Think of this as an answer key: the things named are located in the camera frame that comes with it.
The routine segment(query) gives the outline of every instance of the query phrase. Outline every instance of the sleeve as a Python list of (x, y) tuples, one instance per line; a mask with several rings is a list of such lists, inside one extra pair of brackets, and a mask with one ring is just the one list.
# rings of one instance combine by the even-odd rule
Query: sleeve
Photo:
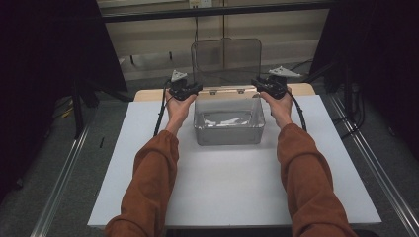
[(132, 180), (121, 214), (107, 224), (107, 236), (160, 236), (176, 174), (179, 141), (162, 130), (135, 155)]
[(310, 135), (295, 124), (285, 126), (278, 138), (277, 155), (293, 236), (357, 236), (333, 193), (327, 161)]

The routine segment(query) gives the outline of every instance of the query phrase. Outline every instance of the metal frame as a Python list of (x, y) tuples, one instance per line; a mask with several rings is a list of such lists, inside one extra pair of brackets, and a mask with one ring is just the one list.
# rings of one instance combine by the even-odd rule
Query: metal frame
[(156, 4), (156, 3), (168, 3), (168, 2), (182, 2), (184, 0), (102, 0), (98, 1), (99, 8), (114, 8), (114, 7), (126, 7), (134, 5), (145, 5), (145, 4)]
[(77, 137), (73, 142), (73, 146), (71, 147), (71, 150), (67, 156), (55, 186), (49, 195), (48, 201), (43, 208), (41, 216), (39, 217), (37, 224), (34, 227), (31, 237), (43, 237), (46, 236), (49, 231), (49, 227), (55, 217), (56, 212), (58, 211), (58, 207), (60, 205), (65, 188), (67, 187), (68, 181), (71, 177), (71, 173), (73, 172), (74, 166), (89, 133), (90, 126), (95, 119), (97, 109), (93, 110), (94, 112), (86, 126), (84, 126), (84, 129), (81, 131), (80, 136)]
[[(329, 99), (338, 115), (341, 118), (344, 118), (345, 109), (342, 101), (337, 96), (329, 96)], [(353, 131), (355, 128), (354, 124), (350, 122), (348, 119), (344, 119), (344, 124), (349, 132)], [(378, 158), (368, 145), (367, 141), (364, 139), (361, 132), (357, 130), (356, 132), (353, 132), (351, 134), (351, 137), (357, 145), (358, 149), (360, 150), (361, 154), (363, 155), (368, 166), (370, 167), (370, 170), (376, 177), (379, 185), (381, 186), (382, 190), (384, 191), (385, 195), (390, 201), (401, 222), (403, 223), (406, 231), (409, 233), (409, 236), (419, 237), (418, 218), (416, 217), (413, 209), (409, 206), (407, 201), (398, 191), (397, 187), (391, 181), (387, 172), (382, 167), (381, 163), (379, 162)]]
[(338, 0), (324, 0), (314, 2), (266, 4), (260, 6), (212, 7), (198, 9), (182, 9), (145, 13), (106, 14), (102, 16), (105, 23), (134, 22), (174, 18), (194, 18), (207, 16), (224, 16), (251, 13), (289, 12), (302, 10), (330, 9), (342, 4)]

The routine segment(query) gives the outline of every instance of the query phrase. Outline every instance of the container lid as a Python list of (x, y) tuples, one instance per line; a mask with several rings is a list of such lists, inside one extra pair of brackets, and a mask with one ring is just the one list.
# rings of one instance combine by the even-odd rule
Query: container lid
[(250, 85), (260, 76), (261, 49), (258, 39), (197, 41), (191, 47), (194, 81), (204, 87)]

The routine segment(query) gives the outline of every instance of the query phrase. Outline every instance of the white object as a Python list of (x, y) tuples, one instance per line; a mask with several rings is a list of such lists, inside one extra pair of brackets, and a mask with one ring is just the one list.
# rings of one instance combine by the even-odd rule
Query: white object
[(175, 82), (177, 80), (180, 80), (184, 77), (187, 77), (188, 74), (187, 73), (182, 73), (182, 72), (178, 72), (176, 70), (173, 70), (173, 74), (172, 74), (172, 82)]
[[(310, 135), (326, 157), (335, 194), (350, 223), (379, 223), (377, 210), (349, 157), (320, 97), (296, 97)], [(262, 100), (266, 125), (261, 143), (200, 146), (189, 116), (178, 133), (178, 175), (170, 198), (169, 228), (237, 228), (291, 225), (287, 195), (280, 180), (277, 141), (280, 130)], [(132, 177), (135, 153), (152, 136), (160, 102), (130, 103), (123, 127), (88, 225), (104, 228), (120, 214)], [(194, 114), (191, 105), (189, 115)], [(293, 120), (299, 124), (293, 107)], [(168, 121), (167, 113), (162, 124)]]
[(190, 8), (209, 8), (212, 7), (212, 0), (189, 0)]
[(272, 70), (269, 70), (269, 73), (277, 76), (283, 76), (283, 77), (300, 77), (301, 75), (292, 71), (289, 71), (287, 68), (280, 66), (279, 68), (275, 68)]

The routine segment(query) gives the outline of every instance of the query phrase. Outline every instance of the controller cable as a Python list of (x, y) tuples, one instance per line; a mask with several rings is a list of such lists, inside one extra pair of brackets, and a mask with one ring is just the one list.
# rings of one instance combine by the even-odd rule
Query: controller cable
[(167, 84), (169, 84), (170, 81), (171, 81), (171, 79), (168, 79), (164, 83), (164, 86), (163, 86), (163, 98), (161, 100), (160, 113), (158, 114), (157, 124), (156, 124), (156, 127), (154, 128), (154, 135), (153, 136), (156, 136), (157, 135), (158, 130), (160, 128), (161, 120), (163, 119), (164, 109), (166, 109), (166, 106), (167, 106), (167, 103), (164, 104), (164, 102), (166, 101), (166, 88), (167, 88)]
[(302, 114), (302, 109), (299, 106), (298, 101), (296, 100), (296, 98), (293, 96), (293, 94), (289, 90), (287, 90), (287, 94), (289, 94), (291, 96), (291, 98), (293, 99), (293, 102), (295, 103), (296, 110), (298, 111), (299, 119), (301, 120), (301, 127), (302, 127), (302, 129), (304, 131), (307, 131), (307, 125), (305, 124), (304, 115)]
[(346, 137), (354, 134), (355, 132), (359, 131), (361, 126), (363, 126), (365, 118), (366, 118), (366, 111), (365, 111), (365, 102), (364, 102), (364, 97), (361, 96), (361, 103), (362, 103), (362, 108), (359, 110), (359, 99), (357, 98), (357, 111), (359, 111), (360, 113), (360, 117), (358, 118), (358, 121), (355, 122), (354, 124), (354, 128), (352, 128), (348, 133), (344, 134), (341, 136), (341, 139), (345, 139)]

